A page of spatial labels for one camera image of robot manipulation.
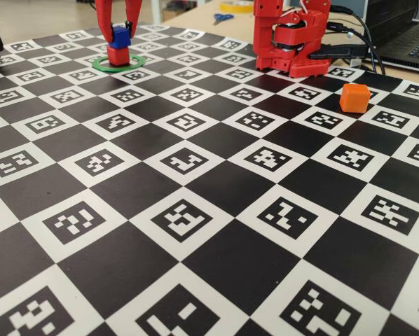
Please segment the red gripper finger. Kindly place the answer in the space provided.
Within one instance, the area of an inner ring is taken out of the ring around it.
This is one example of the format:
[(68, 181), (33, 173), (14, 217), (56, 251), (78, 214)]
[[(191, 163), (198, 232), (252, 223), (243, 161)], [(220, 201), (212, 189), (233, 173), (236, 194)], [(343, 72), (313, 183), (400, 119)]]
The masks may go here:
[(112, 0), (95, 0), (97, 22), (100, 31), (108, 43), (114, 40), (113, 26), (111, 22)]
[(142, 0), (125, 0), (125, 27), (129, 30), (131, 37), (135, 35), (141, 6)]

